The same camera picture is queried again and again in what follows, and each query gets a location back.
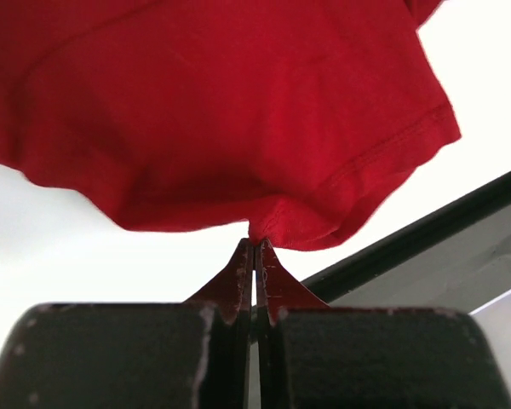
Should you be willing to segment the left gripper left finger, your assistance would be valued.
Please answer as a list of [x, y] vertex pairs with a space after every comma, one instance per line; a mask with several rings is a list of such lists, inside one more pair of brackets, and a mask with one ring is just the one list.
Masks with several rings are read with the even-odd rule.
[[254, 250], [180, 303], [42, 303], [0, 354], [0, 409], [244, 408]]

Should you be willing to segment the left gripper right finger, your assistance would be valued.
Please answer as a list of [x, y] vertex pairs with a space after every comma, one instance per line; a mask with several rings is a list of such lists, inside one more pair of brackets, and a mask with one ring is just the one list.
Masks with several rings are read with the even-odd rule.
[[264, 408], [511, 408], [483, 331], [449, 308], [332, 308], [255, 248]]

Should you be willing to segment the dark red t shirt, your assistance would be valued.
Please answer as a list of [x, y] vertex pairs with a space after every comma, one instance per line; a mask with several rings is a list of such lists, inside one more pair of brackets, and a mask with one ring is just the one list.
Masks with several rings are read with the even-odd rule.
[[0, 1], [0, 164], [122, 228], [342, 244], [460, 130], [436, 1]]

